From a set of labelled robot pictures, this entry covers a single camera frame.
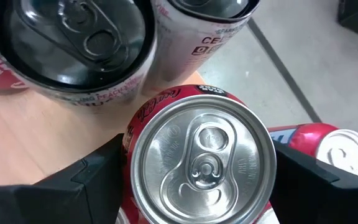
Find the gray floor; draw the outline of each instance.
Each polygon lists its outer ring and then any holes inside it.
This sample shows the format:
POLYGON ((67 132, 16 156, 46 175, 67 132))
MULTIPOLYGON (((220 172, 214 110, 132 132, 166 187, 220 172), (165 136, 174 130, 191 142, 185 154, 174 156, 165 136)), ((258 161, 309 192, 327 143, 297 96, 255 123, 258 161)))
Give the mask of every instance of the gray floor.
MULTIPOLYGON (((336 13, 337 0, 262 0, 253 18, 321 120, 358 131, 358 34, 339 26, 336 13)), ((250 29, 199 72, 267 126, 311 121, 250 29)))

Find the wooden surface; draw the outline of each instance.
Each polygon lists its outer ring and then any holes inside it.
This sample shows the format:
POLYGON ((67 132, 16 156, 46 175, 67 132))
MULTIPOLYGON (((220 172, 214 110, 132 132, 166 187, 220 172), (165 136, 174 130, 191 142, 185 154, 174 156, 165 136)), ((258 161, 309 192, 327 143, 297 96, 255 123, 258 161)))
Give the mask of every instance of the wooden surface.
MULTIPOLYGON (((185 83, 203 80, 195 73, 185 83)), ((122 133, 146 100, 91 114, 30 90, 0 96, 0 185, 33 184, 85 157, 122 133)))

